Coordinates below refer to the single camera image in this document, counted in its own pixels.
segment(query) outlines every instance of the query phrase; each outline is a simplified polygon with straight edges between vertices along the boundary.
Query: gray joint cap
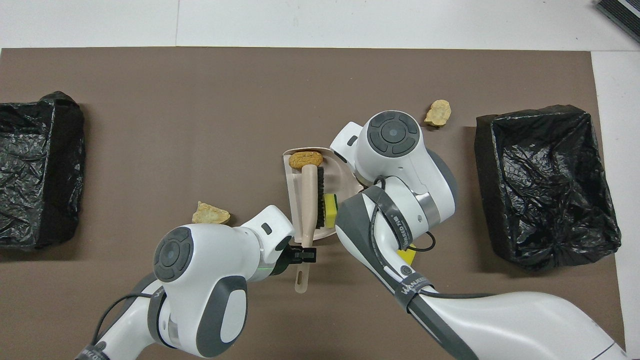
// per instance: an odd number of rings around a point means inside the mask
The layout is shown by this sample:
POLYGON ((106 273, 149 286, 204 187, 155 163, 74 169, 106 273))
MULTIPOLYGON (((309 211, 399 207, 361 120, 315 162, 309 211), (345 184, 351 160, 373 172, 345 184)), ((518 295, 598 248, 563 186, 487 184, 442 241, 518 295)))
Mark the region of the gray joint cap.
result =
POLYGON ((380 155, 399 158, 406 155, 420 141, 418 123, 400 111, 377 114, 367 128, 369 145, 380 155))
POLYGON ((193 256, 193 238, 187 227, 171 230, 158 244, 154 256, 154 274, 163 282, 172 282, 189 267, 193 256))

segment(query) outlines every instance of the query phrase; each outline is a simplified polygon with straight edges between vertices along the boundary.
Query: food piece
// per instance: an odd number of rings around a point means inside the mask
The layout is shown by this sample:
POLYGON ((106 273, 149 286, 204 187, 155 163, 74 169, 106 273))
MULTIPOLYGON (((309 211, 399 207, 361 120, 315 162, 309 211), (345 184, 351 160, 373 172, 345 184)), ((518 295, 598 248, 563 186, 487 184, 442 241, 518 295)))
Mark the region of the food piece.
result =
POLYGON ((191 222, 194 224, 225 224, 230 217, 227 210, 198 201, 198 209, 191 217, 191 222))
POLYGON ((427 125, 442 127, 445 126, 450 116, 451 106, 449 105, 449 101, 436 100, 431 104, 424 122, 426 122, 427 125))
POLYGON ((301 169, 307 164, 320 166, 322 163, 322 154, 317 151, 298 151, 289 156, 289 166, 301 169))

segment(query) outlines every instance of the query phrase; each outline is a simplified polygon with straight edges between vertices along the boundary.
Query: white floor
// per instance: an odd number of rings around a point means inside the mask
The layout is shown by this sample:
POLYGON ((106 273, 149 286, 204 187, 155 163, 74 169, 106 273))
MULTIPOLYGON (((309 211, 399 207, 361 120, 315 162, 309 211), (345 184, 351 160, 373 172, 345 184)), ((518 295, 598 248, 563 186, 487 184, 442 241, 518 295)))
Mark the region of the white floor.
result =
POLYGON ((0 0, 0 48, 173 45, 592 51, 627 352, 640 358, 640 45, 590 0, 0 0))

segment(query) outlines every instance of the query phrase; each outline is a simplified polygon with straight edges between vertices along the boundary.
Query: broken cookie piece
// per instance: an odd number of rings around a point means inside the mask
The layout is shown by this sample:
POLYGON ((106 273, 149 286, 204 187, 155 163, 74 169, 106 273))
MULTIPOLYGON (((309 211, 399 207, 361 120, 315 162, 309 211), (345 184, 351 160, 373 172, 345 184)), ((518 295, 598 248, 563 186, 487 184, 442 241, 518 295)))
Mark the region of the broken cookie piece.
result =
POLYGON ((424 122, 427 123, 427 125, 442 127, 446 125, 450 116, 451 106, 449 105, 449 101, 436 100, 431 104, 424 122))
POLYGON ((230 217, 227 210, 198 201, 198 209, 191 217, 191 222, 194 224, 225 224, 230 217))

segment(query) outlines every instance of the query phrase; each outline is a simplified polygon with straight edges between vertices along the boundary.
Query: yellow object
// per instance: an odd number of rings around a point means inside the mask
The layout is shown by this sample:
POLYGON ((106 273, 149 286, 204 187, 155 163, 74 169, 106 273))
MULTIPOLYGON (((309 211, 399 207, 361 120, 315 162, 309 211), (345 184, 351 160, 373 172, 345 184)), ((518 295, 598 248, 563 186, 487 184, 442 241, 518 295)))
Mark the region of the yellow object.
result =
POLYGON ((198 201, 198 209, 191 217, 191 222, 194 224, 224 224, 229 221, 230 217, 231 214, 227 210, 198 201))
POLYGON ((398 250, 397 252, 398 255, 400 255, 400 257, 405 260, 407 264, 411 265, 411 263, 413 263, 413 258, 415 258, 414 250, 406 249, 404 251, 398 250))
POLYGON ((338 215, 338 198, 334 193, 326 193, 324 199, 324 227, 335 227, 335 217, 338 215))
POLYGON ((313 164, 318 167, 322 160, 322 154, 317 151, 298 151, 289 156, 289 166, 298 170, 307 164, 313 164))
POLYGON ((442 127, 446 125, 447 120, 449 120, 450 116, 451 105, 449 105, 449 101, 436 100, 433 102, 433 104, 431 104, 424 122, 427 123, 427 125, 442 127))

